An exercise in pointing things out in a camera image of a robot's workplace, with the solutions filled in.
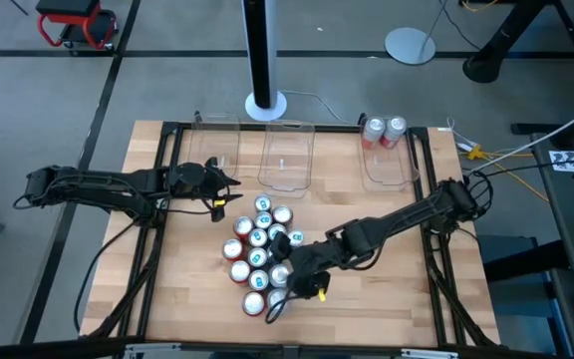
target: can top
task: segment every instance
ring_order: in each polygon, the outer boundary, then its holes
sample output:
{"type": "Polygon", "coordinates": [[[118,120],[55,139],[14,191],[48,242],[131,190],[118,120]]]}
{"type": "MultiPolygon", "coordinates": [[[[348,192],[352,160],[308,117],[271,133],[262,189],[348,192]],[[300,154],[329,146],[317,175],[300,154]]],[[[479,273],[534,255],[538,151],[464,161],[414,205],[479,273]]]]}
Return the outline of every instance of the can top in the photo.
{"type": "Polygon", "coordinates": [[[271,208],[271,199],[269,199],[269,196],[261,194],[254,200],[254,207],[257,210],[268,210],[271,208]]]}
{"type": "Polygon", "coordinates": [[[385,128],[385,122],[382,119],[379,118],[372,118],[369,119],[369,121],[367,122],[367,124],[369,125],[369,128],[372,131],[382,131],[385,128]]]}
{"type": "Polygon", "coordinates": [[[272,224],[269,229],[267,229],[267,235],[269,235],[269,239],[274,240],[274,238],[276,237],[276,232],[286,232],[287,229],[285,229],[285,226],[280,224],[280,223],[274,223],[272,224]]]}
{"type": "Polygon", "coordinates": [[[259,228],[266,229],[271,225],[271,214],[268,211],[259,211],[256,214],[256,226],[259,228]]]}
{"type": "Polygon", "coordinates": [[[249,276],[249,264],[244,260],[237,260],[231,264],[229,267],[229,275],[235,281],[243,281],[249,276]]]}
{"type": "Polygon", "coordinates": [[[279,205],[274,208],[274,219],[281,223],[286,223],[291,220],[291,208],[286,205],[279,205]]]}
{"type": "Polygon", "coordinates": [[[287,293],[285,292],[285,289],[273,289],[272,291],[269,292],[269,294],[267,295],[267,306],[269,308],[273,307],[274,304],[278,303],[279,301],[285,299],[285,295],[287,293]]]}
{"type": "Polygon", "coordinates": [[[262,228],[256,228],[249,232],[249,244],[263,246],[267,243],[267,232],[262,228]]]}
{"type": "Polygon", "coordinates": [[[305,240],[305,235],[300,230],[292,230],[287,236],[289,237],[289,244],[291,244],[291,246],[299,246],[303,243],[303,240],[305,240]]]}
{"type": "Polygon", "coordinates": [[[241,216],[240,218],[236,219],[236,223],[234,224],[234,229],[236,229],[237,233],[249,233],[254,228],[254,222],[248,216],[241,216]]]}
{"type": "Polygon", "coordinates": [[[249,251],[249,264],[251,266],[259,267],[265,265],[267,262],[267,252],[263,248],[254,248],[249,251]]]}
{"type": "Polygon", "coordinates": [[[287,283],[287,275],[289,275],[289,269],[285,264],[276,264],[269,270],[269,275],[271,276],[271,282],[273,285],[287,283]]]}
{"type": "Polygon", "coordinates": [[[395,116],[391,119],[391,127],[394,130],[403,131],[407,127],[407,121],[400,116],[395,116]]]}
{"type": "Polygon", "coordinates": [[[265,300],[260,293],[249,292],[243,298],[243,310],[249,315],[256,315],[265,308],[265,300]]]}
{"type": "Polygon", "coordinates": [[[254,290],[263,290],[269,285],[269,277],[264,270],[254,270],[249,274],[249,286],[254,290]]]}
{"type": "Polygon", "coordinates": [[[243,251],[243,244],[238,239],[227,239],[223,245],[223,254],[227,258],[235,258],[243,251]]]}

